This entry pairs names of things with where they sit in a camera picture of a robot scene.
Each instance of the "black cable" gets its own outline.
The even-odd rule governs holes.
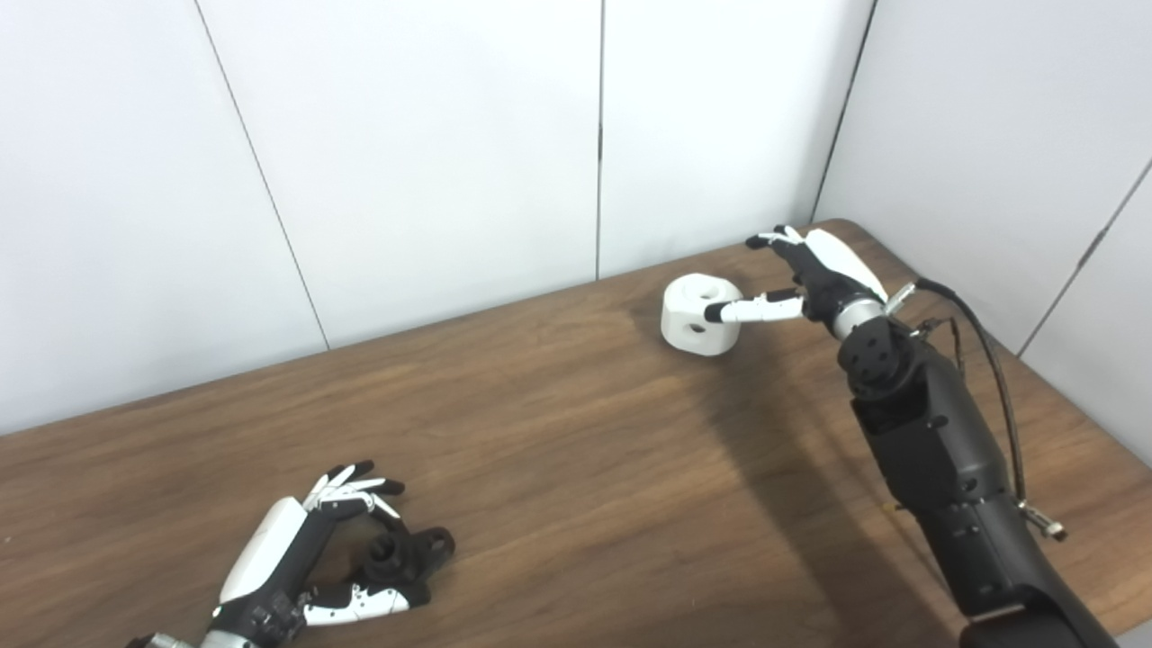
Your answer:
[[[930,293],[935,293],[960,308],[960,311],[964,314],[971,323],[972,329],[976,331],[976,337],[980,340],[980,346],[984,347],[984,355],[988,357],[988,364],[992,367],[992,375],[996,379],[996,390],[1000,391],[1000,407],[1003,409],[1005,424],[1008,427],[1008,449],[1011,451],[1011,468],[1013,476],[1016,482],[1016,499],[1025,502],[1028,499],[1026,491],[1024,490],[1024,458],[1020,449],[1020,431],[1016,429],[1016,415],[1011,408],[1011,398],[1008,395],[1008,382],[1005,380],[1003,369],[1000,367],[1000,360],[996,357],[996,351],[992,346],[992,340],[988,338],[987,331],[984,330],[984,325],[980,324],[980,319],[976,316],[976,312],[960,299],[960,295],[955,293],[948,286],[943,284],[937,284],[931,279],[925,279],[920,277],[916,280],[916,287],[922,291],[927,291]],[[956,336],[957,345],[960,336]]]

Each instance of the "black robotic forearm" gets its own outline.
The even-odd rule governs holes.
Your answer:
[[[962,647],[1115,648],[1029,532],[1003,453],[948,359],[890,317],[838,357],[892,495],[919,523],[961,612]]]

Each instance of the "black fingertip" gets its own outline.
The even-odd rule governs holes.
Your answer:
[[[371,491],[377,495],[402,495],[404,492],[404,482],[387,480],[382,484],[372,488]]]
[[[715,322],[718,324],[723,322],[723,318],[720,317],[720,311],[723,310],[723,307],[728,306],[728,303],[730,302],[710,303],[704,307],[704,319],[706,322]]]
[[[364,461],[357,461],[356,464],[353,464],[353,475],[349,479],[355,480],[361,475],[365,475],[372,472],[372,468],[374,467],[376,464],[373,464],[371,459],[365,459]]]

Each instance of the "cable connector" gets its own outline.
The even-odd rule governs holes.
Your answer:
[[[1040,535],[1044,537],[1051,537],[1056,542],[1063,542],[1068,538],[1068,529],[1059,521],[1045,515],[1039,508],[1029,506],[1028,502],[1020,502],[1017,506],[1024,513],[1024,519],[1040,529]]]
[[[901,308],[904,308],[904,302],[908,301],[908,297],[912,296],[915,293],[916,282],[904,284],[904,287],[896,291],[896,294],[892,295],[888,303],[884,304],[884,314],[889,317],[895,315]]]

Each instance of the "wood grain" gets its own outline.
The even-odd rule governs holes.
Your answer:
[[[859,228],[825,227],[889,292],[910,278]],[[457,555],[431,605],[302,648],[955,646],[964,620],[915,525],[881,510],[835,342],[791,322],[745,325],[721,357],[676,352],[660,296],[691,271],[789,284],[737,246],[0,438],[2,643],[198,641],[272,502],[372,458]],[[918,296],[902,316],[947,312]],[[1033,502],[1073,534],[1045,550],[1126,631],[1152,617],[1152,473],[1003,361]],[[374,532],[349,523],[317,578]]]

